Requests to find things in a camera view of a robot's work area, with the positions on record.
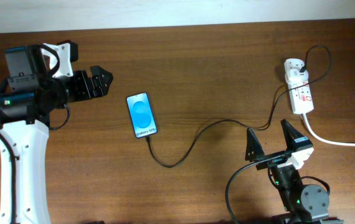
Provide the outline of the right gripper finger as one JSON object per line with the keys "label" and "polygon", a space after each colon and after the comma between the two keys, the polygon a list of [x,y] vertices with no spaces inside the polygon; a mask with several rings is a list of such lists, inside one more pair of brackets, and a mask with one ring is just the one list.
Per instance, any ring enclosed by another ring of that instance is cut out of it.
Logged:
{"label": "right gripper finger", "polygon": [[264,151],[262,149],[262,146],[257,139],[253,129],[248,128],[247,129],[247,147],[246,147],[246,152],[245,152],[245,160],[254,162],[263,157]]}
{"label": "right gripper finger", "polygon": [[281,120],[281,126],[287,149],[292,151],[297,150],[299,147],[295,140],[301,138],[302,134],[299,133],[286,119]]}

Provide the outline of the blue Galaxy smartphone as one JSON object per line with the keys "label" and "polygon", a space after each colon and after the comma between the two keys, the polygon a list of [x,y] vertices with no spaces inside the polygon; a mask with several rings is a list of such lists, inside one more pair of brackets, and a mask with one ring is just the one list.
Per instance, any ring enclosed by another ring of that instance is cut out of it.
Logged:
{"label": "blue Galaxy smartphone", "polygon": [[126,98],[136,138],[145,138],[158,132],[148,94],[138,93]]}

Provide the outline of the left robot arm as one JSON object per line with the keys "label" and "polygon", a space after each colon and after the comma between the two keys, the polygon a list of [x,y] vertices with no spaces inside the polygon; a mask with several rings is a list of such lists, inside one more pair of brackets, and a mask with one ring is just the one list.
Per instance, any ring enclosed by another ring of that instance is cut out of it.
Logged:
{"label": "left robot arm", "polygon": [[53,110],[106,96],[113,74],[98,65],[73,70],[78,45],[34,44],[5,51],[9,77],[0,84],[0,223],[50,223],[45,152]]}

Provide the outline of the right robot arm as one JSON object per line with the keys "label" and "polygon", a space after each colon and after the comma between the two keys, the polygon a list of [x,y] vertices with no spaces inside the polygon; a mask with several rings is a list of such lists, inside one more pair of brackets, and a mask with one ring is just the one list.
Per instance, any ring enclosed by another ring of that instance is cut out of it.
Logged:
{"label": "right robot arm", "polygon": [[298,170],[314,151],[308,137],[287,120],[281,121],[286,150],[266,155],[254,131],[247,130],[245,159],[254,162],[257,170],[268,170],[272,185],[278,190],[286,214],[271,217],[271,223],[321,223],[329,217],[329,185],[316,177],[316,184],[304,184]]}

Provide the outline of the white USB charger adapter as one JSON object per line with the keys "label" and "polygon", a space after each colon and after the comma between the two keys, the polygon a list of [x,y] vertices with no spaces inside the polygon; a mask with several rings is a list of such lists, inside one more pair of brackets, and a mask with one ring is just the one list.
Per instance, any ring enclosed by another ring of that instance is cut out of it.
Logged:
{"label": "white USB charger adapter", "polygon": [[286,82],[289,84],[299,83],[308,80],[308,72],[300,72],[298,69],[289,69],[285,74]]}

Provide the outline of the white power strip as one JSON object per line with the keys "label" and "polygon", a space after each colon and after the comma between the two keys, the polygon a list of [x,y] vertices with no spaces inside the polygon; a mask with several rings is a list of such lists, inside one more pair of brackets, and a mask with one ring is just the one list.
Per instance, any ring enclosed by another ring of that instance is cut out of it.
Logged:
{"label": "white power strip", "polygon": [[[289,58],[285,60],[284,68],[285,74],[289,69],[298,69],[301,71],[305,65],[304,61],[298,58]],[[291,108],[294,114],[306,114],[314,109],[313,99],[308,85],[308,80],[299,83],[292,83],[288,85]]]}

